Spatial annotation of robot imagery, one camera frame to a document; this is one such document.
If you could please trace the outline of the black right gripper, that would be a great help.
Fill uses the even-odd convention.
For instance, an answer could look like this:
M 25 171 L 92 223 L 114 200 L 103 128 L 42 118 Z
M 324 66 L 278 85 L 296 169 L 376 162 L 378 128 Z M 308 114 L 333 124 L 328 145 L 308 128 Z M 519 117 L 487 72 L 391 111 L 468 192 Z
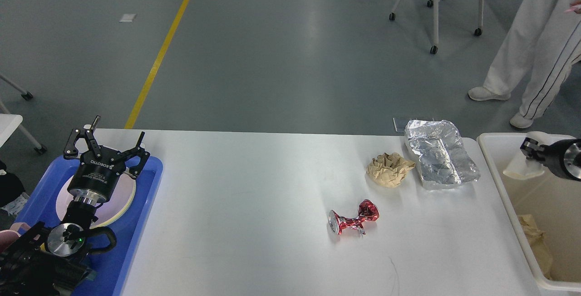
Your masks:
M 540 137 L 526 137 L 520 149 L 526 160 L 546 166 L 555 176 L 581 180 L 580 139 L 562 139 L 547 145 Z

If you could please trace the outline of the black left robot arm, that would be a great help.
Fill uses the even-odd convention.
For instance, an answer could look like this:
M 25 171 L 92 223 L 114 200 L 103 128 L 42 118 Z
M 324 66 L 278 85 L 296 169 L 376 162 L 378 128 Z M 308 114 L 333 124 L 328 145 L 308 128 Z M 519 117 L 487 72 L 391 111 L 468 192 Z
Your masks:
M 72 201 L 60 224 L 46 227 L 37 222 L 1 253 L 3 296 L 69 296 L 93 274 L 83 261 L 89 255 L 107 253 L 118 244 L 109 227 L 92 227 L 96 210 L 110 201 L 123 174 L 136 179 L 150 153 L 143 146 L 142 131 L 135 147 L 119 151 L 100 145 L 94 132 L 96 116 L 88 127 L 71 130 L 64 148 L 66 160 L 79 160 L 67 191 Z

